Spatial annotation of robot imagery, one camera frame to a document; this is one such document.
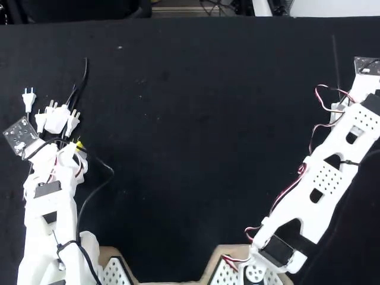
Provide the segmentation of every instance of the metal plate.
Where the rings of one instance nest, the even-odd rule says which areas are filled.
[[[363,58],[356,56],[354,59],[355,73],[380,75],[380,59]]]
[[[38,140],[37,132],[26,117],[22,117],[15,124],[6,129],[3,135],[14,153],[18,156],[23,153],[25,148]]]
[[[208,285],[238,285],[239,274],[221,257]]]
[[[133,285],[121,259],[118,256],[110,258],[103,270],[102,285]]]

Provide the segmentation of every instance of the black cloth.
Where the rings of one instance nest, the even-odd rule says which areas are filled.
[[[313,88],[349,90],[353,57],[379,56],[379,18],[203,18],[0,27],[0,126],[24,112],[24,87],[63,103],[90,60],[73,137],[115,169],[83,226],[121,250],[140,281],[201,277],[219,244],[247,243],[327,122]],[[333,37],[339,73],[335,71]],[[324,93],[326,103],[336,93]],[[326,132],[319,132],[315,144]],[[0,140],[1,284],[23,256],[29,166]],[[379,159],[357,175],[332,239],[296,284],[376,284]],[[95,186],[90,162],[80,205]]]

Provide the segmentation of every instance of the rectangular cutout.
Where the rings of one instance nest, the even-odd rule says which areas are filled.
[[[57,211],[42,216],[47,224],[51,224],[57,221]]]

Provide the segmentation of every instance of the perforated plate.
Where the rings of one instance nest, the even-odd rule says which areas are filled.
[[[118,256],[111,257],[106,268],[104,268],[102,285],[133,285]]]
[[[266,268],[264,264],[257,263],[244,267],[246,278],[252,284],[283,285],[278,275]],[[220,258],[208,285],[239,285],[239,273],[236,272],[223,258]]]
[[[360,104],[355,107],[352,114],[355,126],[365,132],[371,132],[374,137],[377,137],[378,129],[380,128],[379,116]]]
[[[283,285],[278,275],[270,270],[265,272],[264,280],[267,282],[267,285]]]
[[[3,134],[8,141],[8,144],[17,155],[21,155],[23,149],[38,140],[36,131],[25,117],[22,117],[6,129]]]
[[[208,285],[238,285],[238,281],[238,273],[223,258],[220,258]]]
[[[322,161],[320,168],[315,171],[313,184],[323,194],[332,195],[340,187],[342,180],[342,173],[338,169]]]

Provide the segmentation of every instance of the red and white wire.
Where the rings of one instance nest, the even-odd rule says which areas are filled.
[[[250,231],[250,230],[258,230],[258,229],[260,229],[260,228],[261,228],[261,226],[258,226],[258,227],[246,227],[246,228],[245,228],[245,230],[244,230],[245,235],[247,236],[247,238],[248,238],[251,242],[253,242],[254,239],[253,239],[252,236],[249,235],[248,231]]]
[[[222,257],[222,258],[224,259],[224,261],[225,261],[229,266],[231,266],[232,269],[234,269],[236,272],[238,272],[238,268],[235,266],[234,262],[247,262],[247,261],[249,261],[249,260],[251,259],[251,257],[249,257],[249,258],[247,258],[247,259],[237,259],[237,258],[232,258],[232,257],[230,257],[230,256],[228,256],[228,255],[225,255],[225,254],[223,254],[221,257]]]
[[[319,124],[317,124],[317,125],[315,125],[315,126],[313,127],[313,131],[311,132],[311,137],[310,137],[310,142],[309,142],[309,154],[312,154],[312,152],[313,152],[313,151],[312,151],[312,146],[311,146],[311,144],[312,144],[313,136],[314,136],[314,133],[315,133],[316,129],[318,129],[320,126],[323,126],[324,128],[330,128],[330,127],[336,125],[337,122],[338,122],[342,117],[343,117],[343,114],[340,115],[340,117],[339,117],[338,119],[336,119],[336,120],[335,120],[334,122],[332,122],[332,123],[319,123]]]
[[[308,165],[306,163],[301,164],[301,166],[298,168],[298,174],[299,174],[298,178],[292,184],[290,184],[287,188],[282,190],[281,193],[279,193],[279,195],[276,197],[276,199],[273,202],[271,210],[269,211],[269,215],[273,212],[274,208],[277,206],[277,204],[280,202],[280,200],[286,194],[288,194],[298,184],[298,182],[301,181],[301,179],[303,178],[303,175],[305,175],[305,173],[306,173],[307,168],[308,168]]]
[[[324,87],[324,88],[327,88],[327,89],[330,89],[330,90],[337,90],[339,92],[342,92],[344,95],[346,95],[353,103],[355,103],[355,100],[352,99],[352,97],[349,95],[348,92],[342,90],[342,89],[338,89],[338,88],[330,88],[329,86],[325,85],[325,84],[318,84],[315,89],[314,89],[314,93],[315,93],[315,97],[318,99],[318,101],[320,102],[322,108],[328,112],[331,112],[331,113],[344,113],[343,110],[332,110],[332,109],[329,109],[325,106],[325,104],[323,103],[323,100],[322,100],[322,97],[321,95],[319,95],[318,93],[318,88],[319,87]]]

